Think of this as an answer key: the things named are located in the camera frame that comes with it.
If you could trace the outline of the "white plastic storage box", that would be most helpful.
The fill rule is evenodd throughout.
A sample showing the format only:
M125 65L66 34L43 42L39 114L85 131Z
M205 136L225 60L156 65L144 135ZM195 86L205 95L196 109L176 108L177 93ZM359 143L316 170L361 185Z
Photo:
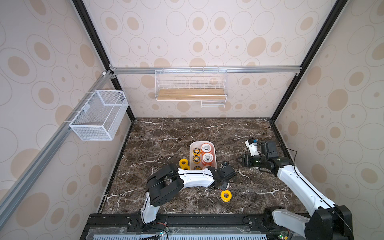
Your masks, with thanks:
M190 144L190 170L203 170L209 166L217 168L215 146L208 141L197 141Z

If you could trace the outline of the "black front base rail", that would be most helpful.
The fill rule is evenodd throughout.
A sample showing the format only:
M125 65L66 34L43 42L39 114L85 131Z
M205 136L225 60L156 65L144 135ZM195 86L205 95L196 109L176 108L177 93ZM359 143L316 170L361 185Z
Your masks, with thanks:
M305 239L283 226L265 224L263 214L159 214L154 222L144 224L139 214L91 214L80 237L90 240L97 232L110 234L138 234L166 231L166 237L176 234L240 233L266 234L276 240L288 234L288 239Z

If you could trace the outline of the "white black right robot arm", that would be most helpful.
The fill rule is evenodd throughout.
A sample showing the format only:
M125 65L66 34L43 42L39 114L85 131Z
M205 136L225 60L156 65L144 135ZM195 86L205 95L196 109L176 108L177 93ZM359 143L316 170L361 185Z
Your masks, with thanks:
M263 224L268 229L286 228L307 240L352 240L353 216L317 190L298 170L293 160L279 155L274 141L245 142L249 153L241 156L246 168L267 169L283 181L302 202L309 216L292 213L282 207L265 208Z

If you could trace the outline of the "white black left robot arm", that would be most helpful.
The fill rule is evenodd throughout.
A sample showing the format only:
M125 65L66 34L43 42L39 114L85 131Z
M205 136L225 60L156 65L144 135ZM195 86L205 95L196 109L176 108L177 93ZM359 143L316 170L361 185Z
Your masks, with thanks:
M185 170L174 164L166 165L147 179L146 198L140 210L141 222L146 225L155 221L160 207L183 189L205 187L225 191L235 176L236 171L228 163L222 168L208 166L202 170Z

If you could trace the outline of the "white mesh wall basket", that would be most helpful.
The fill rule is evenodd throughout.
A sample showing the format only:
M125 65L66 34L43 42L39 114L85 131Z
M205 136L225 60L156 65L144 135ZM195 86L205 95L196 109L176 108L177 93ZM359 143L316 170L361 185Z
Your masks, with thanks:
M128 106L123 91L96 90L69 127L82 141L112 141Z

